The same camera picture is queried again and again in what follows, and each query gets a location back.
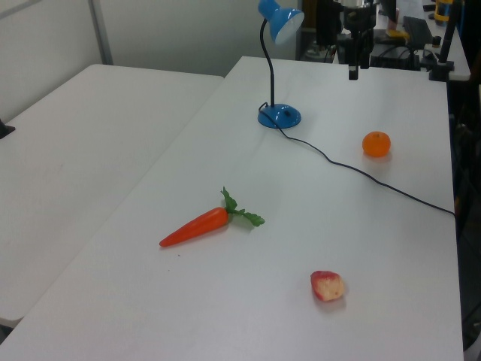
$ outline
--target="orange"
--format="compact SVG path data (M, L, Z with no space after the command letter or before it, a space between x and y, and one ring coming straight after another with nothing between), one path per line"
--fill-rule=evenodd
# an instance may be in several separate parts
M362 149L368 156L385 156L390 148L391 139L383 132L371 132L362 140Z

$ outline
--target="apple slice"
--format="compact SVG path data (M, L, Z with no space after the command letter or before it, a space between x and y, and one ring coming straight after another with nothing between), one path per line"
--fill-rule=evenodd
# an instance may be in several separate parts
M321 301L338 299L344 294L343 279L331 271L315 271L310 276L314 294Z

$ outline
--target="power cord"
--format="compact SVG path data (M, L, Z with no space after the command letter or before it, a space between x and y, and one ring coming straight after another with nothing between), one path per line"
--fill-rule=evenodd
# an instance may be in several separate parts
M399 67L399 68L401 67L401 65L400 65L400 64L401 64L401 57L402 57L405 53L407 53L408 51L409 51L410 55L407 57L407 61L408 61L407 67L408 67L408 69L414 68L414 64L412 64L412 61L411 61L411 59L412 59L412 58L411 58L411 55L413 55L413 56L416 55L418 50L414 50L414 49L412 49L412 48L410 48L410 47L408 47L406 50L404 50L403 52L401 52L401 54L399 54L399 56L398 56L398 67Z
M387 53L393 51L394 49L397 49L399 47L405 47L404 45L395 45L393 47L388 47L386 50L384 50L381 54L379 54L376 59L373 61L373 65L375 67L380 67L382 65L383 58L386 56Z
M326 49L325 51L325 56L324 56L324 63L327 61L328 59L328 54L331 52L331 45L329 45L329 47Z
M444 208L441 208L441 207L438 207L436 205L432 205L431 203L428 203L428 202L425 202L419 198L416 198L415 196L412 196L406 192L403 192L402 190L399 190L397 188L394 188L393 186L390 186L389 184L386 184L386 183L383 183L379 180L377 180L376 178L374 178L372 175L366 173L365 171L362 171L361 169L357 169L355 167L352 167L351 165L347 165L347 164L343 164L343 163L339 163L339 162L335 162L334 160L330 160L328 156L325 155L324 152L322 152L322 150L320 150L319 148L317 147L314 147L311 143L308 143L306 141L303 141L301 139L297 139L297 138L293 138L293 137L289 137L280 127L279 125L276 123L276 121L274 119L272 119L267 113L265 113L262 109L264 106L268 106L268 103L265 102L264 104L262 104L260 107L259 107L259 113L260 114L263 114L265 117L267 117L275 126L276 128L284 135L284 137L286 137L287 139L291 140L291 141L298 141L299 143L302 143L302 144L306 144L307 146L313 148L314 150L318 151L319 153L321 153L326 159L328 162L330 162L331 164L334 164L334 165L339 165L340 167L344 167L344 168L348 168L348 169L351 169L353 171L357 171L358 173L364 175L365 177L368 177L369 179L371 179L374 183L377 183L379 184L380 186L383 186L383 187L386 187L386 188L389 188L391 190L394 190L395 192L397 193L400 193L402 194L403 196L406 196L407 198L411 198L419 203L422 203L424 205L427 205L429 207L432 207L434 209L437 209L439 211L442 211L442 212L446 212L446 213L449 213L451 214L452 216L455 217L455 214L454 212L451 212L447 209L444 209Z

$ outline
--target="toy carrot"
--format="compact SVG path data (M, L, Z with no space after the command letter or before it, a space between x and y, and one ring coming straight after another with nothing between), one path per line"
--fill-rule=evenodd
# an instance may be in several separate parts
M217 207L211 209L207 213L202 214L194 220L191 220L185 226L182 226L174 233L162 239L160 241L160 246L172 246L174 244L187 241L191 238L218 229L227 224L229 214L238 214L247 218L254 227L258 227L265 222L257 214L248 213L245 209L237 211L235 209L237 207L237 202L228 194L227 190L225 190L225 187L223 187L221 193L224 195L225 208Z

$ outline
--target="plastic fruit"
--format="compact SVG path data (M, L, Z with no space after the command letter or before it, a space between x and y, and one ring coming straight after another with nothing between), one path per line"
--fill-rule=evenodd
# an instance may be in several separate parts
M371 132L362 140L362 149L368 156L385 156L390 148L391 139L383 132Z
M310 276L310 285L321 301L338 299L344 294L343 279L331 271L315 271Z

